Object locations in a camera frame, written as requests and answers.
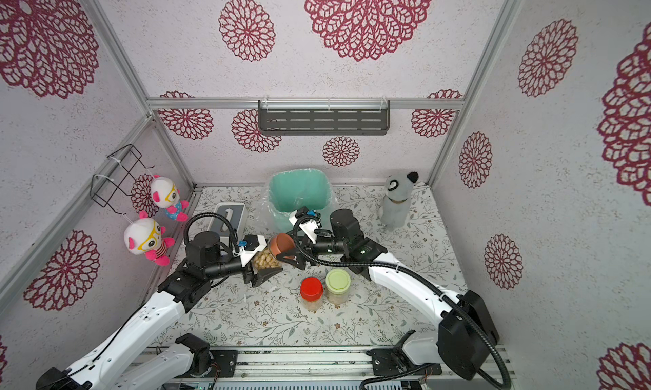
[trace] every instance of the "plush toy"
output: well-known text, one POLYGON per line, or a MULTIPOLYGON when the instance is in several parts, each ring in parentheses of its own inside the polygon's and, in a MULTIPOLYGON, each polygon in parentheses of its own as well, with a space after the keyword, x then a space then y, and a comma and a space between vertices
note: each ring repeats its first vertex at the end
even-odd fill
POLYGON ((385 232, 393 232, 402 227, 409 215, 411 207, 411 191, 418 181, 418 173, 392 175, 384 184, 387 194, 379 207, 379 220, 383 223, 385 232))
POLYGON ((165 227, 147 217, 147 212, 140 211, 140 219, 129 225, 124 231, 124 244, 134 255, 141 255, 159 266, 167 266, 167 248, 174 246, 174 238, 162 238, 165 227))
POLYGON ((167 209, 167 216, 175 221, 185 222, 188 220, 186 214, 181 211, 190 203, 181 201, 181 195, 172 180, 160 175, 154 175, 152 181, 152 199, 154 203, 163 209, 167 209))

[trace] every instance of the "green lid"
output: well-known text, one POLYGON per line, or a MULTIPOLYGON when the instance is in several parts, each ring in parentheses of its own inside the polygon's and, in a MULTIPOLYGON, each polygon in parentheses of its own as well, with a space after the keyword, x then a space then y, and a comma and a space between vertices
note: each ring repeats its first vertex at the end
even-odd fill
POLYGON ((325 277, 325 286, 333 294, 344 294, 350 288, 350 274, 344 268, 334 268, 325 277))

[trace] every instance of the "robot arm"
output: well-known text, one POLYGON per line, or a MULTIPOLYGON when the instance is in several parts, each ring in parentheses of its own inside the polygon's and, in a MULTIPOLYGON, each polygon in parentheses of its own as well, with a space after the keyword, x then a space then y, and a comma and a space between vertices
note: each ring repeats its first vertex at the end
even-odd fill
MULTIPOLYGON (((200 214, 185 226, 186 264, 177 267, 160 284, 158 292, 100 346, 63 372, 53 367, 43 374, 37 381, 37 390, 149 390, 188 370, 197 374, 206 372, 210 363, 208 344, 186 334, 161 355, 122 374, 154 338, 210 291, 213 279, 240 273, 245 283, 257 287, 281 272, 281 268, 261 270, 257 274, 253 272, 249 260, 258 248, 264 248, 264 239, 256 235, 247 235, 238 242, 240 256, 236 257, 233 257, 229 247, 222 244, 219 235, 214 232, 201 232, 189 242, 187 231, 191 223, 206 215, 219 217, 212 213, 200 214)), ((421 278, 422 281, 419 281, 412 277, 408 273, 415 273, 408 270, 386 248, 364 238, 359 222, 348 209, 332 213, 332 232, 322 230, 318 221, 301 221, 305 215, 318 218, 318 214, 306 208, 292 214, 290 221, 294 224, 299 222, 306 236, 300 250, 296 248, 287 255, 281 253, 277 257, 279 261, 305 270, 302 253, 311 251, 308 260, 313 263, 314 260, 324 263, 316 259, 319 255, 343 254, 342 263, 330 265, 347 266, 354 273, 394 291, 426 315, 433 324, 438 324, 438 341, 432 333, 408 333, 411 336, 400 341, 398 351, 403 353, 401 358, 408 359, 413 365, 444 362, 462 378, 472 379, 479 372, 496 387, 510 387, 508 371, 502 372, 506 367, 500 367, 501 359, 493 347, 499 336, 481 297, 471 291, 460 295, 431 283, 428 287, 427 280, 421 278), (395 264, 396 268, 386 267, 387 264, 395 264), (440 296, 434 294, 433 287, 440 291, 440 296), (453 303, 453 307, 444 299, 453 303), (489 351, 498 361, 503 385, 487 378, 480 370, 489 351)))
POLYGON ((308 260, 312 264, 347 266, 352 272, 400 295, 438 327, 438 332, 412 333, 399 342, 400 358, 408 361, 405 364, 407 367, 445 363, 460 377, 468 380, 477 372, 482 374, 480 367, 488 355, 497 353, 494 345, 497 344, 499 335, 481 297, 472 291, 461 295, 426 279, 414 278, 412 275, 417 274, 411 272, 385 247, 364 237, 359 222, 350 209, 339 209, 332 213, 332 231, 322 230, 320 216, 305 207, 292 213, 290 221, 295 225, 294 231, 298 223, 305 232, 303 248, 295 248, 287 255, 281 253, 277 256, 278 260, 305 268, 305 259, 302 257, 305 257, 304 253, 310 253, 308 260), (329 254, 343 255, 341 263, 319 261, 320 255, 329 254), (439 294, 435 294, 432 287, 438 289, 439 294), (487 343, 491 344, 492 350, 487 347, 487 343))
POLYGON ((123 374, 164 329, 183 317, 210 291, 212 280, 241 274, 245 283, 257 287, 282 270, 253 273, 248 262, 252 256, 248 252, 264 248, 264 237, 247 235, 239 242, 240 256, 237 257, 218 241, 217 235, 198 234, 185 248, 185 264, 159 285, 158 292, 146 304, 68 369, 61 372, 53 367, 48 370, 38 379, 37 390, 149 390, 157 389, 168 379, 188 370, 198 375, 206 372, 210 365, 210 346, 186 334, 156 358, 123 374))

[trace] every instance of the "glass jar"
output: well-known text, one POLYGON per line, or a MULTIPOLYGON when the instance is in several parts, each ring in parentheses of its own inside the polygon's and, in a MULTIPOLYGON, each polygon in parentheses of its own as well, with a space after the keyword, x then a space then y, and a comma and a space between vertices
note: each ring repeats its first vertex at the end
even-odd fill
POLYGON ((340 305, 348 299, 350 289, 350 274, 344 268, 334 268, 325 277, 325 287, 328 289, 325 296, 334 305, 340 305))
POLYGON ((301 282, 301 304, 307 311, 316 311, 323 305, 323 285, 316 277, 301 282))

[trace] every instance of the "teal trash can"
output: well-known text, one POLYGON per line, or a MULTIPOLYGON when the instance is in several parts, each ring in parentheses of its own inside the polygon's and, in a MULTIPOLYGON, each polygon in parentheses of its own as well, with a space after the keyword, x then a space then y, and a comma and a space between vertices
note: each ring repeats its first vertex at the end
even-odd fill
POLYGON ((331 229, 330 214, 337 199, 326 175, 317 169, 295 169, 275 174, 269 182, 269 211, 278 232, 292 230, 289 216, 301 207, 321 214, 321 226, 331 229))

